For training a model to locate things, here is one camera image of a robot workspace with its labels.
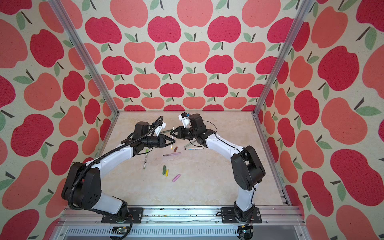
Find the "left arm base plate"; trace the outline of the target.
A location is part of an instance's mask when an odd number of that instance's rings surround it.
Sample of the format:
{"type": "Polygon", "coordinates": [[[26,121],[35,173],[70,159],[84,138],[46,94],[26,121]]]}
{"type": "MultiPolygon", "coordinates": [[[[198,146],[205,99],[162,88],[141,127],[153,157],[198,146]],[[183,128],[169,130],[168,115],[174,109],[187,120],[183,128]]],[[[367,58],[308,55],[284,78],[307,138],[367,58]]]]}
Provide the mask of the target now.
{"type": "Polygon", "coordinates": [[[119,213],[108,214],[102,217],[103,224],[140,224],[143,217],[144,208],[125,207],[119,213]]]}

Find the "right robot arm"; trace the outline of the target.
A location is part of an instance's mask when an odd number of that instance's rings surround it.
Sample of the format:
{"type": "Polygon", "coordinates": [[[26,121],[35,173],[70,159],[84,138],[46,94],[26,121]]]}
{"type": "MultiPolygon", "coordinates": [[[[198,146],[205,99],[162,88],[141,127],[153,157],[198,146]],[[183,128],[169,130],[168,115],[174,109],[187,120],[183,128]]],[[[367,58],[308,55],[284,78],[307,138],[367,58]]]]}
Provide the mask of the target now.
{"type": "Polygon", "coordinates": [[[252,146],[235,145],[208,129],[200,114],[182,113],[179,115],[182,125],[171,131],[171,135],[182,140],[196,140],[199,145],[213,150],[231,162],[235,182],[239,193],[234,202],[237,218],[245,218],[253,213],[256,186],[266,175],[265,168],[252,146]]]}

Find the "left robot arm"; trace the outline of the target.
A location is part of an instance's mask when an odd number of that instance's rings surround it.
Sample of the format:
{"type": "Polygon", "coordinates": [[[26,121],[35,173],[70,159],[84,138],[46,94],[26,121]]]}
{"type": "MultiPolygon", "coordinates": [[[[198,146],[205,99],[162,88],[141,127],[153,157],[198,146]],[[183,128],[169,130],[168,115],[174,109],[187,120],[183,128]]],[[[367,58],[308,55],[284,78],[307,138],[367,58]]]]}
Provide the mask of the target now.
{"type": "Polygon", "coordinates": [[[127,203],[102,191],[103,177],[124,161],[140,155],[144,148],[160,149],[175,143],[161,134],[166,123],[159,117],[152,124],[137,122],[135,130],[106,154],[86,163],[76,162],[70,167],[61,196],[71,210],[87,210],[104,216],[127,219],[127,203]]]}

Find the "white pen light green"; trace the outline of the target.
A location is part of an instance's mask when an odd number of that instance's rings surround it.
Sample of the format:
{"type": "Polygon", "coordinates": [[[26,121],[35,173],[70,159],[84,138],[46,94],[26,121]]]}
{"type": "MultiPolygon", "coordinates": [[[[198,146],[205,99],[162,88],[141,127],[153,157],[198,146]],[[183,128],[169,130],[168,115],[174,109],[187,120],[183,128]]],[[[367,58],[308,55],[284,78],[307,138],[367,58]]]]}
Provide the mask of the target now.
{"type": "Polygon", "coordinates": [[[144,164],[143,164],[143,169],[144,169],[144,170],[145,170],[146,167],[147,167],[148,153],[149,153],[149,149],[146,149],[146,152],[145,152],[145,161],[144,161],[144,164]]]}

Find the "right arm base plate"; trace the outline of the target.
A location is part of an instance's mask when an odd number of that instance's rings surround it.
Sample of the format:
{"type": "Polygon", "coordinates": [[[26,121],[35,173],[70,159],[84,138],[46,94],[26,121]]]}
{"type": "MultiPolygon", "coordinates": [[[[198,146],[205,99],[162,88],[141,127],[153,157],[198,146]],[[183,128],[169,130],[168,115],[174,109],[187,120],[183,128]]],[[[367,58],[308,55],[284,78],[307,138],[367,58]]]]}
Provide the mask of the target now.
{"type": "Polygon", "coordinates": [[[246,212],[234,207],[223,207],[216,216],[221,217],[223,224],[261,224],[263,222],[259,208],[255,207],[246,212]]]}

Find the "yellow-tipped white pen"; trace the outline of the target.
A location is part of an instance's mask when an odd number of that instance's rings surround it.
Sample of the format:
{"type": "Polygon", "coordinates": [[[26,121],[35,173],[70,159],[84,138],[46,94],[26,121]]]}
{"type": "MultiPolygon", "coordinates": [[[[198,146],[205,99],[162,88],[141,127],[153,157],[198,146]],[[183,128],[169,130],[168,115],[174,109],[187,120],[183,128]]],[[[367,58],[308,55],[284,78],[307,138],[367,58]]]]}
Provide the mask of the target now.
{"type": "MultiPolygon", "coordinates": [[[[172,131],[175,129],[175,127],[173,127],[173,129],[172,129],[172,131]]],[[[172,132],[171,131],[171,132],[172,132]]],[[[174,140],[174,136],[171,134],[171,137],[172,137],[172,140],[174,140]]],[[[171,150],[173,150],[174,148],[173,148],[173,143],[171,144],[171,150]]]]}

